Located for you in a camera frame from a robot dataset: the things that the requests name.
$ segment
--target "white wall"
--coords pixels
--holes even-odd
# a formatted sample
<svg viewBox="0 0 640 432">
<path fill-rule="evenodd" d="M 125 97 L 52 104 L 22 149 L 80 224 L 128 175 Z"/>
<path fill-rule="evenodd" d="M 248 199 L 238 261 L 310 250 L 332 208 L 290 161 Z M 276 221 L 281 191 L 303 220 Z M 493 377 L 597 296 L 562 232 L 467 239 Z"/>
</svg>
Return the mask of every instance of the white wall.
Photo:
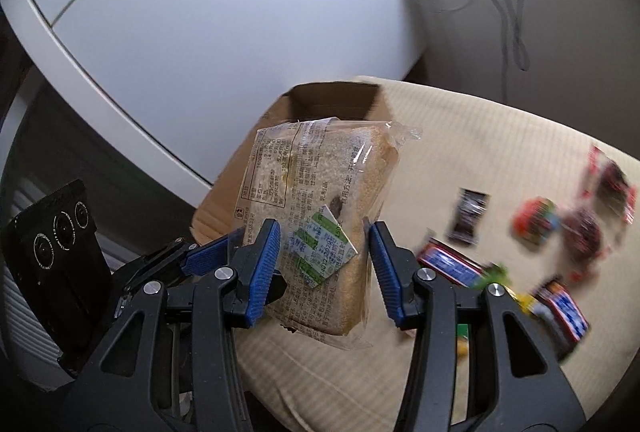
<svg viewBox="0 0 640 432">
<path fill-rule="evenodd" d="M 500 101 L 491 1 L 424 1 L 430 84 Z M 526 0 L 522 25 L 530 68 L 516 68 L 510 28 L 508 103 L 640 158 L 640 0 Z"/>
</svg>

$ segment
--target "cardboard box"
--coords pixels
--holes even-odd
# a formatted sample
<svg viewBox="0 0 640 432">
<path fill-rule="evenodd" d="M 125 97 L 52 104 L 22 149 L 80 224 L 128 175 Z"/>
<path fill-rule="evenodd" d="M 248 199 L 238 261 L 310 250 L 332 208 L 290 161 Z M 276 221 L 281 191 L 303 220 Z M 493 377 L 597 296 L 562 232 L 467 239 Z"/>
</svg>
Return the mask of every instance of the cardboard box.
<svg viewBox="0 0 640 432">
<path fill-rule="evenodd" d="M 259 129 L 334 116 L 342 120 L 391 119 L 382 89 L 375 84 L 332 81 L 305 83 L 292 88 L 261 116 L 200 203 L 191 221 L 191 233 L 196 242 L 202 245 L 231 230 L 244 169 Z"/>
</svg>

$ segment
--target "beige tablecloth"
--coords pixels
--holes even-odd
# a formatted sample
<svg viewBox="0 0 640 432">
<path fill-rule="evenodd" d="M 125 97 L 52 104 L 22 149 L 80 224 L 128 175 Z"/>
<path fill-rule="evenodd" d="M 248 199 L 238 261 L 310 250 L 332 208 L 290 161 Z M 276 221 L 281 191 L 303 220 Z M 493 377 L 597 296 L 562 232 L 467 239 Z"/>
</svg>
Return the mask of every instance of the beige tablecloth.
<svg viewBox="0 0 640 432">
<path fill-rule="evenodd" d="M 421 141 L 403 149 L 380 220 L 396 243 L 420 246 L 427 228 L 443 235 L 459 189 L 491 195 L 477 247 L 481 263 L 502 262 L 513 287 L 534 288 L 558 270 L 554 235 L 532 253 L 510 235 L 518 206 L 542 195 L 569 206 L 584 172 L 592 138 L 566 126 L 487 100 L 397 81 L 383 86 L 396 121 L 422 127 Z M 640 184 L 640 163 L 599 146 Z M 591 333 L 563 365 L 589 417 L 609 396 L 640 344 L 640 223 L 603 262 L 596 282 L 574 291 Z M 341 351 L 291 334 L 275 320 L 237 335 L 245 389 L 293 431 L 378 432 L 393 429 L 406 383 L 413 340 L 386 316 L 375 279 L 364 340 L 370 348 Z M 463 418 L 463 398 L 454 417 Z"/>
</svg>

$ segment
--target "silver bolt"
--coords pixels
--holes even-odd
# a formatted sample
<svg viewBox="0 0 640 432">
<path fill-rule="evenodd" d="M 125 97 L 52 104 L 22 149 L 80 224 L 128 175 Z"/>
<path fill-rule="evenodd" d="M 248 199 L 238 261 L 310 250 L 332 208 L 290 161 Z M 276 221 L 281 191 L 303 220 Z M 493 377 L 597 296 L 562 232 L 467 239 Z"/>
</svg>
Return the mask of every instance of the silver bolt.
<svg viewBox="0 0 640 432">
<path fill-rule="evenodd" d="M 486 288 L 487 291 L 489 291 L 489 294 L 493 295 L 494 297 L 501 297 L 502 295 L 504 295 L 504 287 L 502 287 L 500 284 L 496 284 L 495 282 L 493 284 L 489 284 Z"/>
<path fill-rule="evenodd" d="M 143 291 L 147 295 L 155 295 L 162 288 L 162 284 L 160 284 L 157 280 L 152 280 L 151 282 L 147 282 L 145 287 L 143 287 Z"/>
<path fill-rule="evenodd" d="M 234 271 L 230 267 L 219 267 L 214 273 L 218 280 L 229 280 L 234 275 Z"/>
<path fill-rule="evenodd" d="M 418 278 L 420 280 L 424 280 L 425 282 L 428 282 L 436 278 L 436 272 L 433 271 L 433 269 L 430 269 L 428 267 L 420 268 L 418 269 Z"/>
</svg>

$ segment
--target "blue gripper pad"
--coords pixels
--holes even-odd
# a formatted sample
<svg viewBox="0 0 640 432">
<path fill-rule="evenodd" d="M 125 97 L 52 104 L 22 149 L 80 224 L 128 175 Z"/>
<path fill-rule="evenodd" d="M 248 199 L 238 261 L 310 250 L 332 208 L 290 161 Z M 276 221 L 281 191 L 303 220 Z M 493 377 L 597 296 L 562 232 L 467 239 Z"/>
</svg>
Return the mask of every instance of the blue gripper pad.
<svg viewBox="0 0 640 432">
<path fill-rule="evenodd" d="M 227 235 L 220 237 L 200 248 L 187 253 L 182 266 L 185 275 L 204 276 L 208 272 L 226 265 L 227 261 Z"/>
<path fill-rule="evenodd" d="M 397 327 L 401 327 L 406 319 L 402 308 L 402 288 L 396 268 L 386 251 L 385 242 L 378 230 L 378 223 L 372 225 L 369 231 L 369 250 L 382 291 L 382 298 L 385 301 L 386 314 Z"/>
<path fill-rule="evenodd" d="M 258 318 L 262 316 L 264 302 L 267 300 L 271 276 L 276 268 L 276 260 L 280 252 L 280 224 L 273 221 L 268 227 L 264 222 L 254 246 L 261 247 L 260 256 L 254 269 L 254 274 L 249 282 L 249 300 L 246 309 L 246 320 L 253 327 Z"/>
</svg>

